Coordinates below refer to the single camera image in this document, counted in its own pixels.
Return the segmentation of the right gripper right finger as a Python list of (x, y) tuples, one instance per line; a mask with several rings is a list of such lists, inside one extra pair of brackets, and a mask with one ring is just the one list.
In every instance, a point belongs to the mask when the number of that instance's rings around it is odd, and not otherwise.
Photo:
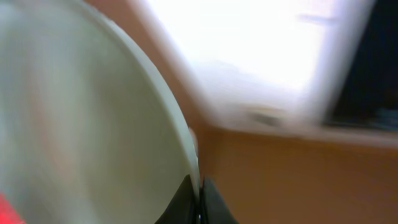
[(200, 216), (202, 224), (238, 224), (217, 186), (207, 177), (200, 189)]

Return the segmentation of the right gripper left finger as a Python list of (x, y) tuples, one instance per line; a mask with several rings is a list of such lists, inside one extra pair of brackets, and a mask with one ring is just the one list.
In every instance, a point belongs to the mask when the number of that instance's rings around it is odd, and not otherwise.
[(164, 213), (155, 224), (196, 224), (197, 204), (192, 182), (186, 175)]

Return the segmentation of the light green plate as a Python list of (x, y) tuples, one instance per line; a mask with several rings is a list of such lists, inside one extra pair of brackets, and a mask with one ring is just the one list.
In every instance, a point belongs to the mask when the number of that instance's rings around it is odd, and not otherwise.
[(195, 143), (143, 50), (83, 1), (1, 2), (1, 192), (27, 223), (155, 223)]

